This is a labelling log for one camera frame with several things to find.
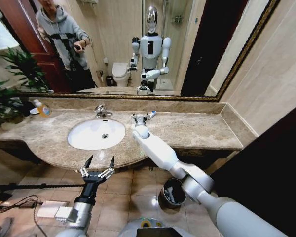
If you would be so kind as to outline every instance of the phone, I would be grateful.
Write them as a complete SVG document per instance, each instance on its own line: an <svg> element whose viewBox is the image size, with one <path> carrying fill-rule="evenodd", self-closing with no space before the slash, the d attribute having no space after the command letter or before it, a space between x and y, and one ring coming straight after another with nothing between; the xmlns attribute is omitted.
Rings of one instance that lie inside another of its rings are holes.
<svg viewBox="0 0 296 237"><path fill-rule="evenodd" d="M76 48L76 50L82 50L82 48L79 45L74 45L74 47Z"/></svg>

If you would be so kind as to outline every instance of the gray hoodie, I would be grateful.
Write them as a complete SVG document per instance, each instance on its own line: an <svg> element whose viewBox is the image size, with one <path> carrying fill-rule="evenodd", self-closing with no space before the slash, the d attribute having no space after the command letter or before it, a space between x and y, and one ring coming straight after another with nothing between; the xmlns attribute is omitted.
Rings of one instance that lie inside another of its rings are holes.
<svg viewBox="0 0 296 237"><path fill-rule="evenodd" d="M68 39L66 33L76 33L77 39L69 38L69 48L71 49L71 55L85 70L88 69L84 52L80 53L78 57L74 50L74 43L78 40L89 39L89 36L83 29L80 28L77 22L63 10L61 6L57 6L55 21L52 21L48 18L43 8L37 12L36 19L40 35L48 41L50 40L48 39L47 35L51 36L53 34L60 34L62 39ZM54 41L59 56L63 60L65 68L70 70L70 57L66 47L60 39L52 40Z"/></svg>

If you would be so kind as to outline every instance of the black trash can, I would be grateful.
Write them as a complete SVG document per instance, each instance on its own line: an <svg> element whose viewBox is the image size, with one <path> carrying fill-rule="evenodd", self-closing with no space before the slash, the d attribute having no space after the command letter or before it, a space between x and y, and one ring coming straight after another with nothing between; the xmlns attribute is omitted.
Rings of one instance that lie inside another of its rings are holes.
<svg viewBox="0 0 296 237"><path fill-rule="evenodd" d="M107 76L106 77L107 86L117 86L116 81L114 81L113 76Z"/></svg>
<svg viewBox="0 0 296 237"><path fill-rule="evenodd" d="M181 185L182 182L179 179L168 179L159 193L159 202L162 202L161 204L170 209L180 207L186 200L186 195Z"/></svg>

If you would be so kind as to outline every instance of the mirror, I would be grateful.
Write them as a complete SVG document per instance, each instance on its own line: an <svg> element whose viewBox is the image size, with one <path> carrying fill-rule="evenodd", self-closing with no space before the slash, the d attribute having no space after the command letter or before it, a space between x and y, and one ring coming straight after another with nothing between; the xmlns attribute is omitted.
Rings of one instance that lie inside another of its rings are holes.
<svg viewBox="0 0 296 237"><path fill-rule="evenodd" d="M0 81L55 96L218 100L270 2L0 0L0 23L20 44L0 51Z"/></svg>

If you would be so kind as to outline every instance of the sink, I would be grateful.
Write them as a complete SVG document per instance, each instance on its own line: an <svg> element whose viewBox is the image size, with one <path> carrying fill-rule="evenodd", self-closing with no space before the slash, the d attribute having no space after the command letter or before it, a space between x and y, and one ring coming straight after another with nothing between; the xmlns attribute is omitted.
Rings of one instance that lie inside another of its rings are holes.
<svg viewBox="0 0 296 237"><path fill-rule="evenodd" d="M71 146L83 150L101 150L120 143L125 136L121 123L108 119L85 121L75 126L68 135Z"/></svg>

